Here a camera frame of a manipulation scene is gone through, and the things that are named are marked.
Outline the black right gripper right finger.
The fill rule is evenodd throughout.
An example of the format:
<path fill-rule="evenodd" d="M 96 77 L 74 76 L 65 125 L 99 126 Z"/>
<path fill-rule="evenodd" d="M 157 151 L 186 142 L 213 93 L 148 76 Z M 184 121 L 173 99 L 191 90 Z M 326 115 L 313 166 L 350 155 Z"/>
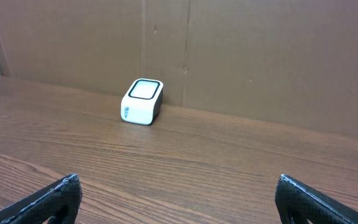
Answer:
<path fill-rule="evenodd" d="M 358 223 L 358 212 L 314 188 L 282 174 L 275 204 L 282 223 Z"/>

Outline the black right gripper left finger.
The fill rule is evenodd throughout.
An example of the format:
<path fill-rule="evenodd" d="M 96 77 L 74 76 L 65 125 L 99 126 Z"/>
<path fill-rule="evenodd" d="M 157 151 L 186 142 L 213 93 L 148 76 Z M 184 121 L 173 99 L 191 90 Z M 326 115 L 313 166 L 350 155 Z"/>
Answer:
<path fill-rule="evenodd" d="M 74 224 L 81 199 L 79 177 L 70 174 L 0 210 L 0 224 Z"/>

